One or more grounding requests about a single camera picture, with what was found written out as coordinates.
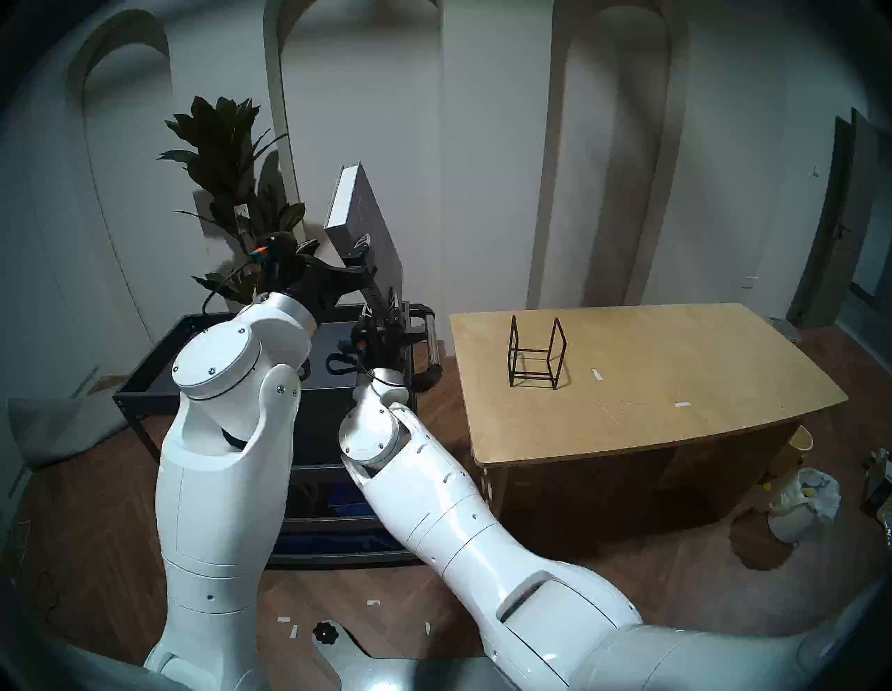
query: potted plant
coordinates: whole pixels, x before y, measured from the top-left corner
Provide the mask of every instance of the potted plant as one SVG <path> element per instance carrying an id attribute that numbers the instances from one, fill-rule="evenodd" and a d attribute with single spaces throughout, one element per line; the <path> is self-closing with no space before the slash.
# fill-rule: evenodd
<path id="1" fill-rule="evenodd" d="M 196 96 L 191 115 L 175 113 L 173 121 L 165 120 L 174 134 L 195 151 L 174 149 L 159 156 L 159 160 L 183 164 L 189 177 L 213 197 L 211 218 L 192 211 L 178 213 L 221 228 L 235 239 L 246 258 L 258 247 L 260 238 L 278 232 L 291 233 L 305 211 L 302 203 L 288 204 L 279 199 L 272 185 L 254 189 L 255 161 L 275 142 L 288 136 L 285 133 L 260 147 L 269 133 L 267 129 L 252 141 L 251 130 L 259 111 L 260 106 L 253 105 L 250 98 L 236 103 L 220 97 L 214 107 Z M 254 265 L 245 266 L 226 279 L 215 272 L 193 278 L 204 288 L 244 305 L 250 304 L 255 293 L 264 292 L 262 273 Z"/>

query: door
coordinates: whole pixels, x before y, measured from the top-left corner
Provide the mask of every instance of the door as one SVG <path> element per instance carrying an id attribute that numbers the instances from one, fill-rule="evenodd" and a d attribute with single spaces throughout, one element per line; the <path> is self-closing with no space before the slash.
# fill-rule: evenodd
<path id="1" fill-rule="evenodd" d="M 818 232 L 787 319 L 800 328 L 830 326 L 855 274 L 880 172 L 877 130 L 854 108 L 837 118 L 833 160 Z"/>

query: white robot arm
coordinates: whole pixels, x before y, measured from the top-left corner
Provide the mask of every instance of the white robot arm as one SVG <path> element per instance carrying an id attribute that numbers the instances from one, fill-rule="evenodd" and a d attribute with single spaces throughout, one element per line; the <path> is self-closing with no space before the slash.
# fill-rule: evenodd
<path id="1" fill-rule="evenodd" d="M 274 293 L 197 335 L 173 366 L 180 408 L 155 491 L 168 618 L 145 667 L 196 691 L 268 687 L 257 585 L 285 514 L 296 368 L 315 330 L 300 303 Z"/>

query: black wire frame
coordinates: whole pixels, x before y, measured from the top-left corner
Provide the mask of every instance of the black wire frame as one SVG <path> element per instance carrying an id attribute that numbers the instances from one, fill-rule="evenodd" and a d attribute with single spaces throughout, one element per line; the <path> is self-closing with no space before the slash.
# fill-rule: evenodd
<path id="1" fill-rule="evenodd" d="M 555 334 L 560 333 L 561 349 L 560 360 L 557 362 L 557 371 L 551 369 L 552 350 L 555 345 Z M 547 353 L 545 357 L 545 365 L 549 369 L 548 372 L 527 372 L 525 370 L 517 371 L 517 355 L 518 353 Z M 564 367 L 564 355 L 566 353 L 566 337 L 564 336 L 564 327 L 560 324 L 560 319 L 555 317 L 554 323 L 551 325 L 551 339 L 547 350 L 537 348 L 521 348 L 520 333 L 517 331 L 517 315 L 511 315 L 511 334 L 508 337 L 508 385 L 514 386 L 515 379 L 540 379 L 551 384 L 552 389 L 558 387 L 561 369 Z"/>

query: plastic bag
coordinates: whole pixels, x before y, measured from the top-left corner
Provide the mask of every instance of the plastic bag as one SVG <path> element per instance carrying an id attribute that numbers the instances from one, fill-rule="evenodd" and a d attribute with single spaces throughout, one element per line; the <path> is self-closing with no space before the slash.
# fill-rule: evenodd
<path id="1" fill-rule="evenodd" d="M 839 483 L 814 468 L 800 468 L 768 505 L 771 515 L 784 515 L 803 504 L 824 523 L 833 522 L 839 510 Z"/>

